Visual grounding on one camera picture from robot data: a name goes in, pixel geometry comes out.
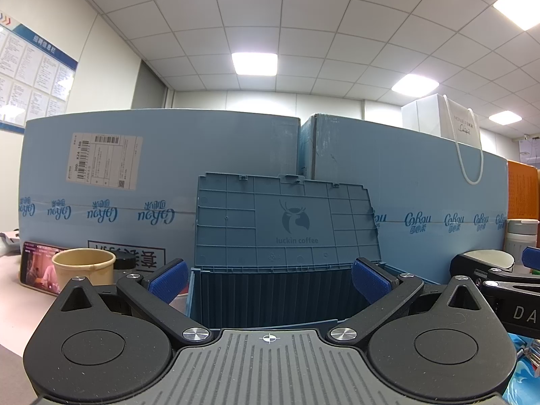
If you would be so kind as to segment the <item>large blue cardboard box left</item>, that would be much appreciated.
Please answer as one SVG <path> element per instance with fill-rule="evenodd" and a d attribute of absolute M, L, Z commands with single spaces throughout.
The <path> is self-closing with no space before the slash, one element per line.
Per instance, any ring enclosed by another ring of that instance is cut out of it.
<path fill-rule="evenodd" d="M 194 260 L 198 179 L 297 170 L 295 117 L 215 110 L 68 113 L 30 121 L 19 170 L 23 241 L 135 253 L 149 272 Z"/>

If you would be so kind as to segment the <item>grey white tumbler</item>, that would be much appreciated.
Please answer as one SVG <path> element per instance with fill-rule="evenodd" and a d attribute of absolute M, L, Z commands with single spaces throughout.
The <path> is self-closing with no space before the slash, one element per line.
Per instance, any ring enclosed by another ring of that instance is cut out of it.
<path fill-rule="evenodd" d="M 537 246 L 539 221 L 532 218 L 509 218 L 506 221 L 504 251 L 522 265 L 523 252 L 527 247 Z"/>

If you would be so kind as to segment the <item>blue container storage box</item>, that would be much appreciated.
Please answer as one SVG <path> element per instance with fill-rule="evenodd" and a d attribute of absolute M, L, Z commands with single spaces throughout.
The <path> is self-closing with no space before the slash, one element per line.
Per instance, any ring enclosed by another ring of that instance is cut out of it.
<path fill-rule="evenodd" d="M 359 257 L 381 259 L 364 186 L 208 173 L 187 314 L 211 329 L 340 322 L 368 304 L 352 283 Z"/>

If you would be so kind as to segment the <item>white paper shopping bag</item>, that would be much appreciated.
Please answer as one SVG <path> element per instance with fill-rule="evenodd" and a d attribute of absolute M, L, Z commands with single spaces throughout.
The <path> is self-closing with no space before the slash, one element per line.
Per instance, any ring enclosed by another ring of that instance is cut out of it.
<path fill-rule="evenodd" d="M 456 147 L 461 174 L 471 186 L 477 186 L 483 177 L 484 153 L 481 133 L 471 108 L 455 103 L 446 94 L 431 94 L 401 107 L 402 123 L 406 129 L 452 140 Z M 480 152 L 477 177 L 468 176 L 461 147 L 467 145 Z"/>

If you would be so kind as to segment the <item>wall notice board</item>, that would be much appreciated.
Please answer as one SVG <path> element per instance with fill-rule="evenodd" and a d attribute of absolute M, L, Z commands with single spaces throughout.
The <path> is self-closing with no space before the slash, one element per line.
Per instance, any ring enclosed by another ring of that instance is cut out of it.
<path fill-rule="evenodd" d="M 67 111 L 77 60 L 5 11 L 0 47 L 2 130 L 23 134 L 28 121 Z"/>

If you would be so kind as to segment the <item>orange cardboard box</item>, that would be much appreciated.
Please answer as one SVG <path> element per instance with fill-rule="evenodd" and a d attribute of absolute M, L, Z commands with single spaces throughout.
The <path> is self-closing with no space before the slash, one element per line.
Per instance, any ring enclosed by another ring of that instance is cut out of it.
<path fill-rule="evenodd" d="M 539 219 L 538 170 L 511 160 L 508 165 L 508 218 Z"/>

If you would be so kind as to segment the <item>colourful anime desk mat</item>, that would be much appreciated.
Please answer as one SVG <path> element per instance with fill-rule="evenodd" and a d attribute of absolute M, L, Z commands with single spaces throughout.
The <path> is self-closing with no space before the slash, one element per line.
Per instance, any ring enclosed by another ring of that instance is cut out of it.
<path fill-rule="evenodd" d="M 504 392 L 504 399 L 514 405 L 540 403 L 539 340 L 509 334 L 517 353 L 513 376 Z"/>

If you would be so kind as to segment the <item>paper cup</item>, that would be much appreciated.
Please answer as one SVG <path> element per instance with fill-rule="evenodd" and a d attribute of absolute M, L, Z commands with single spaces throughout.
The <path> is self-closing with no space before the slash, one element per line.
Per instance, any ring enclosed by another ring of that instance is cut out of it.
<path fill-rule="evenodd" d="M 113 265 L 116 256 L 108 250 L 79 248 L 55 254 L 52 264 L 59 292 L 74 277 L 85 277 L 92 285 L 113 284 Z"/>

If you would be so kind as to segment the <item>black round lid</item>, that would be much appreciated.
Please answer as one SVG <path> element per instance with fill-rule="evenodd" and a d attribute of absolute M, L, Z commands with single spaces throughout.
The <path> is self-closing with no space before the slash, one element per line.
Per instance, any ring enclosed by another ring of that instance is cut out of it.
<path fill-rule="evenodd" d="M 136 268 L 136 256 L 129 251 L 117 250 L 114 253 L 115 262 L 113 268 L 119 271 L 133 270 Z"/>

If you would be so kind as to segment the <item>smartphone with lit screen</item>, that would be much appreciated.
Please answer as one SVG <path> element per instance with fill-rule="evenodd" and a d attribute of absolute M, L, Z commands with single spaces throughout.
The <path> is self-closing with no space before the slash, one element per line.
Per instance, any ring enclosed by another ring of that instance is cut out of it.
<path fill-rule="evenodd" d="M 59 284 L 53 257 L 63 249 L 25 241 L 22 246 L 19 281 L 32 289 L 48 294 L 59 294 Z"/>

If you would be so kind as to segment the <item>blue white ceramic bowl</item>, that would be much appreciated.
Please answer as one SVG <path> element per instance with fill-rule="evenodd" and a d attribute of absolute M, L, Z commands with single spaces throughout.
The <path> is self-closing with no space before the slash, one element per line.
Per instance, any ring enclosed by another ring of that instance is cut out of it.
<path fill-rule="evenodd" d="M 503 250 L 471 250 L 463 253 L 463 256 L 507 272 L 511 272 L 515 265 L 513 256 Z"/>

